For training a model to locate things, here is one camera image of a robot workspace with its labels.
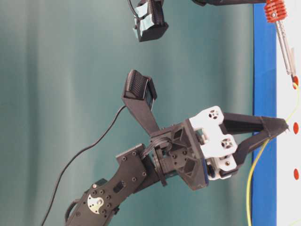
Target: green backdrop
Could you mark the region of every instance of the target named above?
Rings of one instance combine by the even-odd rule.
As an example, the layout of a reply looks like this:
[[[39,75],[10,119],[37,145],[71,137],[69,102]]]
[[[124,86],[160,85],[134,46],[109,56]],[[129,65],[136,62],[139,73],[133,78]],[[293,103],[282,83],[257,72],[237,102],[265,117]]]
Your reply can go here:
[[[122,105],[130,69],[154,79],[160,127],[213,105],[252,114],[252,6],[166,0],[164,12],[163,38],[138,43],[125,0],[0,0],[0,225],[39,225],[59,171]],[[110,179],[115,155],[138,143],[148,136],[125,110],[67,170],[46,225],[62,226],[70,202]],[[246,225],[249,166],[195,192],[178,177],[157,183],[122,203],[110,225]]]

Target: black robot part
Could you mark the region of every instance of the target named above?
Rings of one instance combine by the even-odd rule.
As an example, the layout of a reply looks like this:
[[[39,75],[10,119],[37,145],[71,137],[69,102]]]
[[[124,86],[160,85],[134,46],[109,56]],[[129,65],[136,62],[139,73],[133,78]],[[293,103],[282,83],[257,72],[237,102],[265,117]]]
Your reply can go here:
[[[266,0],[192,0],[192,1],[201,6],[204,6],[206,4],[222,6],[222,5],[266,3]]]
[[[72,202],[66,212],[66,226],[106,226],[129,195],[159,181],[166,186],[170,177],[179,175],[191,190],[208,186],[208,175],[214,177],[214,169],[207,165],[201,149],[204,141],[192,128],[190,119],[165,129],[156,128],[151,106],[146,101],[147,89],[153,99],[157,98],[152,79],[132,70],[122,98],[149,133],[150,145],[139,144],[117,155],[119,168],[115,175],[109,181],[95,182],[79,200]],[[284,119],[233,113],[223,113],[223,116],[220,124],[223,134],[256,134],[238,145],[233,154],[237,167],[227,172],[221,170],[222,178],[236,174],[248,153],[288,129]]]

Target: yellow wire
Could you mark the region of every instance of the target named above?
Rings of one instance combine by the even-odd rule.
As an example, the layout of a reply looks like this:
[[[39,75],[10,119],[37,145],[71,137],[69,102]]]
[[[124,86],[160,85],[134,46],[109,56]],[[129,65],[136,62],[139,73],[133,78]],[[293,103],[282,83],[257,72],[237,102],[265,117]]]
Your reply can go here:
[[[289,226],[293,226],[293,225],[295,225],[295,224],[297,224],[297,223],[299,223],[299,222],[301,222],[301,219],[294,221],[294,222],[291,223]]]
[[[298,85],[296,83],[293,83],[293,86],[297,89],[297,96],[298,96],[297,97],[297,105],[296,105],[294,111],[287,117],[286,122],[288,122],[291,119],[291,117],[296,113],[296,111],[299,108],[299,104],[300,104],[300,95],[299,95],[300,91],[299,91],[299,87],[298,87]]]
[[[246,185],[246,215],[247,215],[247,219],[248,219],[248,225],[249,226],[252,226],[252,220],[251,220],[251,211],[250,211],[250,190],[251,190],[251,180],[252,180],[252,175],[253,175],[253,172],[254,172],[254,169],[255,169],[255,166],[264,150],[264,148],[266,147],[266,145],[268,144],[269,142],[269,139],[267,139],[263,145],[262,145],[262,148],[260,150],[260,152],[258,153],[258,155],[256,156],[256,159],[255,161],[253,162],[252,164],[252,167],[250,169],[250,172],[249,172],[249,176],[248,176],[248,182],[247,182],[247,185]]]
[[[295,109],[293,110],[293,112],[287,117],[286,122],[288,122],[291,119],[291,117],[296,113],[296,111],[299,108],[299,104],[300,104],[299,87],[295,82],[293,83],[293,86],[297,89],[297,95],[298,95],[297,105],[296,105]],[[246,184],[246,215],[247,215],[247,220],[248,220],[248,225],[249,226],[252,226],[251,210],[250,210],[250,192],[251,192],[252,175],[253,175],[254,169],[256,167],[256,164],[257,164],[259,158],[261,157],[261,154],[262,154],[263,150],[265,149],[265,147],[267,146],[268,142],[269,142],[269,139],[267,139],[263,143],[261,150],[259,151],[258,155],[256,156],[256,159],[255,159],[255,161],[253,162],[253,164],[251,166],[249,176],[248,176],[248,181],[247,181],[247,184]],[[291,224],[290,226],[292,226],[292,225],[294,225],[294,224],[296,224],[300,221],[301,221],[301,219],[293,222],[293,224]]]

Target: black cable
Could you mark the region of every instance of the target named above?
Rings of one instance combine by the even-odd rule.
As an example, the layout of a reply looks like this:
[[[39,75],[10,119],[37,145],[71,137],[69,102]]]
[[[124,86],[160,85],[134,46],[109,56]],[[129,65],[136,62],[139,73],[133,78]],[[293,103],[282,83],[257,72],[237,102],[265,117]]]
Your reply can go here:
[[[130,9],[133,12],[134,16],[137,17],[137,19],[139,20],[139,16],[136,13],[136,11],[134,10],[131,0],[127,0],[127,2],[128,2],[128,5],[130,6]]]
[[[48,209],[47,209],[47,211],[46,211],[46,214],[45,214],[45,216],[44,216],[44,218],[43,218],[43,221],[42,221],[42,223],[41,223],[41,226],[43,226],[43,225],[45,224],[45,221],[46,221],[46,219],[47,219],[47,217],[48,217],[48,214],[49,214],[49,212],[50,212],[50,210],[51,210],[52,204],[53,204],[54,199],[55,199],[55,194],[56,194],[56,192],[57,192],[57,188],[58,188],[58,185],[59,185],[59,183],[60,183],[60,181],[61,181],[61,178],[62,178],[62,176],[63,176],[63,173],[66,171],[66,169],[68,168],[68,166],[73,162],[73,160],[74,160],[76,157],[78,157],[80,154],[82,154],[82,153],[85,152],[86,150],[88,150],[88,149],[94,147],[96,144],[98,144],[98,143],[102,140],[102,138],[109,132],[109,130],[111,129],[111,127],[114,125],[114,123],[115,123],[116,119],[118,118],[120,112],[121,112],[125,107],[126,107],[126,106],[124,105],[124,106],[122,106],[121,108],[119,108],[119,110],[117,111],[117,113],[116,113],[116,115],[115,115],[115,118],[113,119],[113,121],[112,121],[112,123],[110,124],[110,126],[107,128],[107,130],[100,136],[100,138],[99,138],[96,142],[94,142],[94,143],[91,144],[90,146],[85,147],[84,149],[80,150],[75,156],[72,157],[72,159],[71,159],[71,160],[67,163],[67,165],[63,168],[63,170],[62,170],[61,173],[59,174],[59,176],[58,176],[58,178],[57,178],[57,181],[56,181],[56,183],[55,183],[55,188],[54,188],[54,190],[53,190],[53,193],[52,193],[52,196],[51,196],[51,199],[50,199],[50,203],[49,203]]]

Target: white servo bracket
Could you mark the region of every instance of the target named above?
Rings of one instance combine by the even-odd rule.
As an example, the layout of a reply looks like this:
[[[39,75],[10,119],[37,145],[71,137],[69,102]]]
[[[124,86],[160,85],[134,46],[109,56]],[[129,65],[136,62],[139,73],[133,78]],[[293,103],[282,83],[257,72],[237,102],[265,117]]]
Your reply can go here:
[[[231,171],[237,167],[233,153],[237,143],[230,134],[223,134],[220,128],[224,120],[223,113],[218,106],[201,111],[189,119],[194,131],[200,131],[203,144],[200,144],[208,165],[212,165],[215,177],[208,176],[210,180],[226,179],[221,177],[220,170]]]

